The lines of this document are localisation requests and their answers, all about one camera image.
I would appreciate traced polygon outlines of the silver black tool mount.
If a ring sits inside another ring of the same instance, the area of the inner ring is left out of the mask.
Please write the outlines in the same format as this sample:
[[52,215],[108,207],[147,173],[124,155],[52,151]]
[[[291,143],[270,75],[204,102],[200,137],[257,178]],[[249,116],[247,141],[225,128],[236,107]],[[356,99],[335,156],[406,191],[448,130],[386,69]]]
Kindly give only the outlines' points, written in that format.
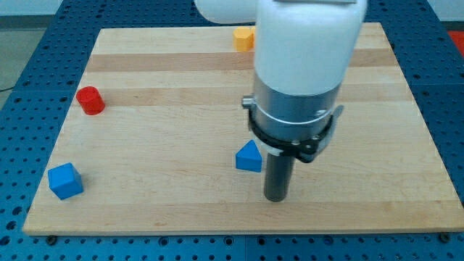
[[273,156],[312,162],[330,143],[337,117],[339,87],[319,94],[286,94],[254,76],[253,94],[242,99],[249,110],[249,129],[255,141]]

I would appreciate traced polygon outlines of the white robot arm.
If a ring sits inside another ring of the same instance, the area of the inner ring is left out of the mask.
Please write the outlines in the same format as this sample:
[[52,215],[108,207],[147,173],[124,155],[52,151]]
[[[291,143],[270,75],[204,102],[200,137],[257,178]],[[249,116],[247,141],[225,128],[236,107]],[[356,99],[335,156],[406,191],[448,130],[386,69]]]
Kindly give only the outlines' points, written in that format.
[[268,153],[264,195],[287,196],[294,163],[312,162],[330,143],[342,107],[336,97],[368,3],[195,0],[217,24],[254,23],[254,82],[242,99],[249,129]]

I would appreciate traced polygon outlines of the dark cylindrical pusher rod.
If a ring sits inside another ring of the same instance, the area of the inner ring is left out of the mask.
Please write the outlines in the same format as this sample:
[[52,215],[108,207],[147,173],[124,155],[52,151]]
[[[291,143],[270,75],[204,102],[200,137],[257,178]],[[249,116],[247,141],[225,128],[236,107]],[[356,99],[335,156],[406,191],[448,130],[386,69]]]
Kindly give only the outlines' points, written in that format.
[[264,195],[271,202],[282,202],[289,191],[295,157],[275,156],[268,154],[266,160],[266,173]]

